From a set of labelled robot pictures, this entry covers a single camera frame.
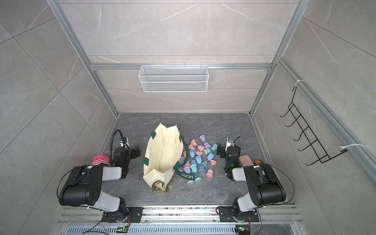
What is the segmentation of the teal green hourglass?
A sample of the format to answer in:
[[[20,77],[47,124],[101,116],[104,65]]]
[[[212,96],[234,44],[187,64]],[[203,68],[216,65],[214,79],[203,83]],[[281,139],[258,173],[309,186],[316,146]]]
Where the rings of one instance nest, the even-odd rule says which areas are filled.
[[[211,146],[211,151],[216,151],[218,149],[218,145],[217,144],[213,144]]]

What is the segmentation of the cream canvas tote bag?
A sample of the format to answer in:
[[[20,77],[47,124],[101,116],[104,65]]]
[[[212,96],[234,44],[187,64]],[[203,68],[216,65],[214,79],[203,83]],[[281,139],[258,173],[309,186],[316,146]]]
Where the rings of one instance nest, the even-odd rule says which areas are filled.
[[[194,182],[196,176],[185,172],[189,148],[177,127],[159,124],[151,133],[143,158],[144,181],[151,190],[163,192],[175,174]]]

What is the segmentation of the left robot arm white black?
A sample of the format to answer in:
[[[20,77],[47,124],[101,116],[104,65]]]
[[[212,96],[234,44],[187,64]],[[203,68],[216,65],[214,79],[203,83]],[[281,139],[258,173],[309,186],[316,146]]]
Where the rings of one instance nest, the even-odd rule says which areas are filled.
[[[112,165],[98,164],[76,166],[61,189],[57,192],[60,205],[89,207],[103,212],[102,222],[139,223],[142,207],[127,207],[123,198],[105,193],[102,182],[124,179],[132,159],[141,155],[140,149],[118,147],[113,151]]]

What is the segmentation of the purple hourglass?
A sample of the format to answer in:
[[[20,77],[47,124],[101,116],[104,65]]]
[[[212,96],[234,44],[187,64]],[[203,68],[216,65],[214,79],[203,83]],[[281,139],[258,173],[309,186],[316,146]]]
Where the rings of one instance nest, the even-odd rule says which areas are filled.
[[[202,142],[205,142],[205,141],[206,141],[206,136],[205,136],[205,135],[201,135],[201,136],[199,136],[199,139],[200,139]]]

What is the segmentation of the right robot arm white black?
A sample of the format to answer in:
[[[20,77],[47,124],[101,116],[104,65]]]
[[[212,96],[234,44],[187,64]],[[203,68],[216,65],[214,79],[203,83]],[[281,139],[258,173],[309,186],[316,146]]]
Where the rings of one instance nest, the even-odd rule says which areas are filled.
[[[230,213],[236,221],[244,221],[263,206],[282,203],[286,192],[272,166],[266,163],[248,165],[250,160],[240,154],[236,145],[219,147],[217,154],[225,159],[224,171],[231,181],[246,182],[248,193],[236,198]]]

